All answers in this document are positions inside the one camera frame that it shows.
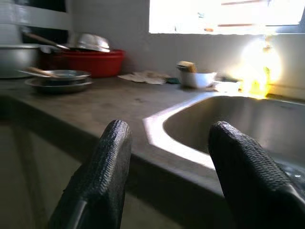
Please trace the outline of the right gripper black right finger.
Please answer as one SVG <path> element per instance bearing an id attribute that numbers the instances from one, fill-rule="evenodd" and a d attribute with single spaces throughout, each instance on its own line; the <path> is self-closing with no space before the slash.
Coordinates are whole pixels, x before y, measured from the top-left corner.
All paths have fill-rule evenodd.
<path id="1" fill-rule="evenodd" d="M 305 190 L 256 140 L 219 121 L 208 150 L 237 228 L 305 227 Z"/>

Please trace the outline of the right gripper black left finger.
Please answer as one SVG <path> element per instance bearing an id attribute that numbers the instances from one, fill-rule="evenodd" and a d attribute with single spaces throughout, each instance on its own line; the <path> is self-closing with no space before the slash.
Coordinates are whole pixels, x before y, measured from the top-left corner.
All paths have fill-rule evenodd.
<path id="1" fill-rule="evenodd" d="M 50 229 L 118 229 L 129 174 L 128 124 L 111 121 L 93 154 L 74 172 L 49 220 Z"/>

